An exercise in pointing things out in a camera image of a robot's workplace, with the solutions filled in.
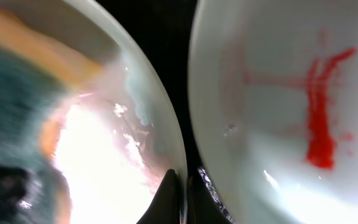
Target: teal fabric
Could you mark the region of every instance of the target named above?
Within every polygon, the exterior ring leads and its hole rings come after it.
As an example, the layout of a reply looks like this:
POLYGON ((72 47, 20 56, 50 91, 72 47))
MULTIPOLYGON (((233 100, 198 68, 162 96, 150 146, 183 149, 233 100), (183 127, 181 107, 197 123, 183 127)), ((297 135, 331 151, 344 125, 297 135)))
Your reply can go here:
POLYGON ((53 223, 57 180, 39 150, 38 135, 65 87, 39 67, 0 48, 0 166, 31 176, 26 202, 12 222, 53 223))

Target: red stain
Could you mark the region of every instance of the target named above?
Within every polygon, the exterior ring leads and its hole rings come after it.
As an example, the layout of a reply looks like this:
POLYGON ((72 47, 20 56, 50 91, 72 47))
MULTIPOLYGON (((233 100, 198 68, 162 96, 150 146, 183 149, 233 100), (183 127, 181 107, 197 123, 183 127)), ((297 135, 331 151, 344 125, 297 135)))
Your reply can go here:
POLYGON ((323 29, 322 31, 320 31, 319 37, 320 37, 320 45, 322 47, 326 48, 328 46, 328 31, 327 31, 327 29, 323 29))
POLYGON ((246 85, 251 84, 263 84, 263 85, 275 85, 275 86, 282 86, 287 88, 294 88, 294 89, 305 89, 307 83, 304 80, 296 80, 296 79, 288 79, 283 80, 282 78, 274 79, 274 78, 254 78, 254 75, 251 75, 249 71, 245 71, 243 73, 243 82, 246 85))
POLYGON ((333 119, 333 126, 337 126, 339 124, 339 119, 338 118, 334 118, 333 119))
POLYGON ((334 86, 343 86, 343 82, 341 82, 339 80, 335 80, 334 86))
POLYGON ((328 103, 332 106, 336 105, 336 100, 332 99, 332 98, 328 98, 328 103))
POLYGON ((306 159, 314 166, 323 169, 334 167, 334 150, 336 141, 329 133, 328 119, 328 88, 329 81, 340 62, 345 61, 356 53, 355 48, 349 48, 344 52, 334 55, 324 65, 322 72, 318 75, 318 67, 321 62, 319 58, 312 63, 307 76, 308 129, 311 139, 306 159))
POLYGON ((346 131, 345 133, 340 134, 339 138, 343 141, 353 141, 354 140, 353 134, 350 133, 349 131, 346 131))
POLYGON ((354 152, 352 150, 348 150, 346 151, 347 155, 348 156, 353 156, 354 155, 354 152))
POLYGON ((340 68, 336 69, 335 76, 336 77, 342 77, 343 76, 342 70, 340 68))

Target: red liquid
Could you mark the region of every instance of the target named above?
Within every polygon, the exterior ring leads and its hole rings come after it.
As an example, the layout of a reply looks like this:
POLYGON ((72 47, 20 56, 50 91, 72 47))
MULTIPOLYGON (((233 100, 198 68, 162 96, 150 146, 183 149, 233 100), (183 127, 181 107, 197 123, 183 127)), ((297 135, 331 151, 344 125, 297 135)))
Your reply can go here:
POLYGON ((342 133, 339 135, 339 138, 343 141, 353 141, 354 140, 354 136, 352 133, 350 133, 349 131, 342 133))
POLYGON ((343 53, 334 55, 327 62, 323 71, 318 76, 320 59, 317 58, 308 72, 307 95, 309 100, 308 108, 308 129, 311 139, 306 155, 307 160, 314 166, 324 169, 334 167, 334 150, 336 141, 329 133, 328 119, 328 81, 337 70, 339 62, 349 59, 356 53, 355 48, 349 48, 343 53))

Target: white ceramic bowl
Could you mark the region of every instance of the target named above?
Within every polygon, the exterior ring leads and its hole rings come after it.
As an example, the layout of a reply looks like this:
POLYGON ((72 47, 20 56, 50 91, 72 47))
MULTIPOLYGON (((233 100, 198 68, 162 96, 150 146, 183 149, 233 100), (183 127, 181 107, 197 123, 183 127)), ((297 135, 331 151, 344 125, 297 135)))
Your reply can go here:
POLYGON ((92 0, 0 0, 0 8, 108 71, 55 117, 65 122, 55 163, 70 187, 72 224, 137 222, 169 168, 185 189, 185 149, 169 97, 106 10, 92 0))
POLYGON ((358 1, 201 0, 189 73, 237 223, 358 223, 358 1))

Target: dark surface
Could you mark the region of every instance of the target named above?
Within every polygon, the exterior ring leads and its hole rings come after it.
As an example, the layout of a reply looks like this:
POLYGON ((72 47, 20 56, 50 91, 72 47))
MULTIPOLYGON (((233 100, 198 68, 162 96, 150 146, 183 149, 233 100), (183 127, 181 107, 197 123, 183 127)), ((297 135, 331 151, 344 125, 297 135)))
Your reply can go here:
POLYGON ((26 194, 27 181, 23 169, 0 167, 0 222, 10 221, 16 215, 16 204, 26 194))
MULTIPOLYGON (((187 63, 196 0, 97 0, 137 42, 159 75, 171 99, 185 142, 188 165, 187 224, 226 224, 198 168, 202 166, 190 123, 187 63)), ((178 223, 174 188, 176 175, 168 171, 139 224, 178 223)))

